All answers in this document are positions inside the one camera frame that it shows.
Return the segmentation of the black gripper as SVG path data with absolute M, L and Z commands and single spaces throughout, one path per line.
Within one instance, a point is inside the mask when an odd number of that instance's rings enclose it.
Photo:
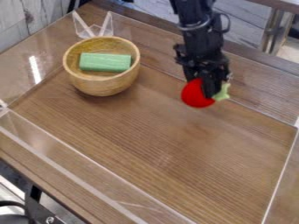
M 185 80 L 201 77 L 201 89 L 205 98 L 211 98 L 221 89 L 221 83 L 229 79 L 229 59 L 221 50 L 192 57 L 184 44 L 175 44 L 175 62 L 181 66 Z

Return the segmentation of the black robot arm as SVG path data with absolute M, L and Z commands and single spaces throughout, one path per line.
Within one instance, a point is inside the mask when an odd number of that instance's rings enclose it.
M 220 92 L 223 82 L 229 80 L 229 59 L 221 51 L 224 33 L 221 26 L 225 13 L 213 10 L 216 0 L 169 0 L 172 11 L 177 15 L 177 29 L 183 43 L 175 44 L 176 63 L 181 66 L 187 81 L 200 78 L 203 96 L 211 98 Z

